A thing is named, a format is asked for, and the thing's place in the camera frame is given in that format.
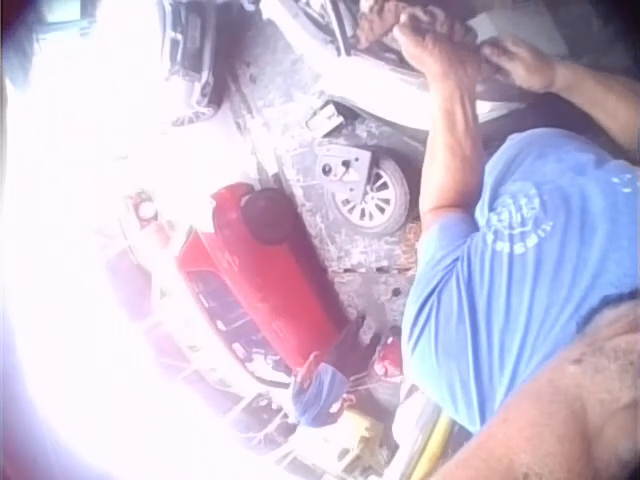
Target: forearm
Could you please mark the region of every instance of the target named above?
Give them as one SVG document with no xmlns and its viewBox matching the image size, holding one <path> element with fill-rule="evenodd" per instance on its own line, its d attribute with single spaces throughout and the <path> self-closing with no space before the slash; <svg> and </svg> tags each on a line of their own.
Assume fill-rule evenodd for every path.
<svg viewBox="0 0 640 480">
<path fill-rule="evenodd" d="M 559 63 L 554 93 L 589 114 L 623 148 L 638 148 L 640 84 L 628 78 Z"/>
<path fill-rule="evenodd" d="M 438 210 L 472 211 L 482 193 L 484 152 L 475 92 L 453 82 L 431 88 L 433 122 L 420 185 L 423 218 Z"/>
</svg>

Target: yellow cable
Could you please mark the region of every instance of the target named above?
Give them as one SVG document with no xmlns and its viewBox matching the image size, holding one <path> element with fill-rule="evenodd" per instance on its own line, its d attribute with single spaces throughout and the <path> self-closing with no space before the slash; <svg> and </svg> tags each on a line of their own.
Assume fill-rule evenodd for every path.
<svg viewBox="0 0 640 480">
<path fill-rule="evenodd" d="M 433 473 L 442 458 L 452 429 L 453 420 L 445 414 L 440 414 L 409 480 L 424 480 Z"/>
</svg>

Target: red car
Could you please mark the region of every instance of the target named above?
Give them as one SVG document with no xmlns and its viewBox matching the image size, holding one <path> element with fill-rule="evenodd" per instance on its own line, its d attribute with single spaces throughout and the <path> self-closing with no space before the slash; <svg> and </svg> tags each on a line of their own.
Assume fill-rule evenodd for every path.
<svg viewBox="0 0 640 480">
<path fill-rule="evenodd" d="M 154 229 L 150 197 L 132 198 L 141 228 Z M 260 383 L 284 388 L 348 320 L 286 193 L 236 183 L 211 198 L 210 228 L 189 232 L 178 270 L 232 354 Z"/>
</svg>

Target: red object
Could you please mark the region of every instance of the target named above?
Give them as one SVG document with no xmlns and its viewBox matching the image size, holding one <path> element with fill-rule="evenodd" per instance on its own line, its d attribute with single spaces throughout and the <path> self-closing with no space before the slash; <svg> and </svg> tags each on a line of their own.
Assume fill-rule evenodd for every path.
<svg viewBox="0 0 640 480">
<path fill-rule="evenodd" d="M 213 232 L 189 237 L 177 259 L 181 273 L 218 275 L 292 369 L 326 353 L 346 317 L 291 199 L 246 183 L 212 199 Z"/>
<path fill-rule="evenodd" d="M 403 375 L 399 337 L 389 337 L 380 346 L 373 369 L 383 378 L 398 378 Z"/>
</svg>

